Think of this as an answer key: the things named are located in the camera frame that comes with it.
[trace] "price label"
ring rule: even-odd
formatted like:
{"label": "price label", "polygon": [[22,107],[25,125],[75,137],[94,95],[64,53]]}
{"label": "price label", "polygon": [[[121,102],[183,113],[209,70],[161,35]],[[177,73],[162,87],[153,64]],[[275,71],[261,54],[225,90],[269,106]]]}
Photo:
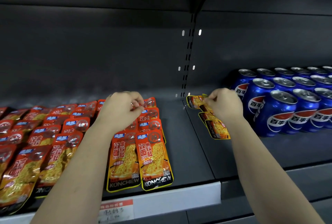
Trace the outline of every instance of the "price label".
{"label": "price label", "polygon": [[134,219],[132,199],[121,201],[105,201],[101,204],[98,223],[109,224]]}

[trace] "blue soda can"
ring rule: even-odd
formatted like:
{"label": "blue soda can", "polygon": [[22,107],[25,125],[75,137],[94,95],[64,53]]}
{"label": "blue soda can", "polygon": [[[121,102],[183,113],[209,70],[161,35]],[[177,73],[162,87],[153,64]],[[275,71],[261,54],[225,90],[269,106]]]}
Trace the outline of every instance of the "blue soda can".
{"label": "blue soda can", "polygon": [[296,83],[296,88],[308,90],[308,91],[315,91],[316,83],[310,79],[304,77],[293,77],[292,81]]}
{"label": "blue soda can", "polygon": [[302,127],[304,132],[317,132],[328,124],[332,116],[332,90],[326,88],[315,88],[315,93],[322,99],[316,113]]}
{"label": "blue soda can", "polygon": [[254,131],[260,137],[274,137],[296,110],[297,99],[285,91],[273,90],[257,110]]}
{"label": "blue soda can", "polygon": [[254,71],[248,69],[240,69],[239,76],[237,80],[231,85],[230,89],[235,90],[240,99],[243,99],[245,92],[247,91],[247,87],[249,85],[249,81],[253,80],[257,74]]}
{"label": "blue soda can", "polygon": [[332,88],[332,79],[320,75],[310,75],[310,79],[312,79],[316,83],[316,87],[321,88]]}
{"label": "blue soda can", "polygon": [[319,107],[321,98],[313,92],[304,89],[294,89],[293,95],[297,97],[296,110],[293,116],[281,129],[281,133],[295,134],[309,121]]}
{"label": "blue soda can", "polygon": [[308,69],[301,67],[291,67],[290,69],[295,72],[295,76],[298,77],[309,78],[309,76],[312,74]]}
{"label": "blue soda can", "polygon": [[322,66],[322,68],[327,71],[329,74],[332,74],[332,66]]}
{"label": "blue soda can", "polygon": [[291,80],[292,77],[295,76],[295,73],[293,71],[285,68],[276,67],[274,71],[276,72],[276,77],[281,77]]}
{"label": "blue soda can", "polygon": [[250,81],[247,92],[243,96],[243,116],[249,123],[252,123],[257,109],[264,100],[264,97],[274,89],[274,84],[269,80],[255,78]]}
{"label": "blue soda can", "polygon": [[325,71],[324,69],[321,69],[318,67],[310,66],[310,67],[307,67],[307,69],[310,70],[313,75],[319,75],[319,76],[325,76],[325,77],[327,77],[329,75],[328,71]]}
{"label": "blue soda can", "polygon": [[276,86],[275,90],[292,92],[296,88],[296,84],[289,79],[275,77],[272,79],[272,82]]}
{"label": "blue soda can", "polygon": [[276,77],[276,74],[273,71],[265,69],[265,68],[258,68],[258,69],[256,69],[256,71],[258,73],[258,76],[257,76],[258,78],[262,78],[265,80],[271,80],[274,77]]}

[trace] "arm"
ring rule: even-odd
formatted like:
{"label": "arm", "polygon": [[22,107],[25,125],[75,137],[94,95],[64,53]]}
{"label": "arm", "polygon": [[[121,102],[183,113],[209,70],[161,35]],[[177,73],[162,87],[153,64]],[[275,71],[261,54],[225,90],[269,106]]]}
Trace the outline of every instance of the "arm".
{"label": "arm", "polygon": [[206,103],[226,125],[249,204],[261,224],[324,222],[243,118],[234,91],[216,89]]}
{"label": "arm", "polygon": [[[137,92],[109,96],[88,129],[75,156],[48,194],[31,223],[97,223],[110,142],[142,112]],[[131,103],[137,107],[134,111]]]}

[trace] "hand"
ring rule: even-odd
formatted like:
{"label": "hand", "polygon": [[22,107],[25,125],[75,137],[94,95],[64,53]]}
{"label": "hand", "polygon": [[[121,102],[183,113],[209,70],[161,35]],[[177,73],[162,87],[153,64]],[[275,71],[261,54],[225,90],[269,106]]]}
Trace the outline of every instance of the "hand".
{"label": "hand", "polygon": [[144,100],[138,92],[114,93],[107,97],[95,123],[102,124],[113,134],[128,127],[144,110]]}
{"label": "hand", "polygon": [[243,106],[234,90],[218,88],[204,101],[212,108],[213,113],[223,122],[243,117]]}

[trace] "white price label holder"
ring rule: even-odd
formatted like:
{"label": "white price label holder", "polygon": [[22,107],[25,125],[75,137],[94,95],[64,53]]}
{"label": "white price label holder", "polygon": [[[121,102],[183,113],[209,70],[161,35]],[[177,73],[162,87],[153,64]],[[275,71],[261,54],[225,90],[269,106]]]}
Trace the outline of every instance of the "white price label holder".
{"label": "white price label holder", "polygon": [[98,216],[98,223],[110,224],[120,221],[133,220],[133,200],[103,201]]}

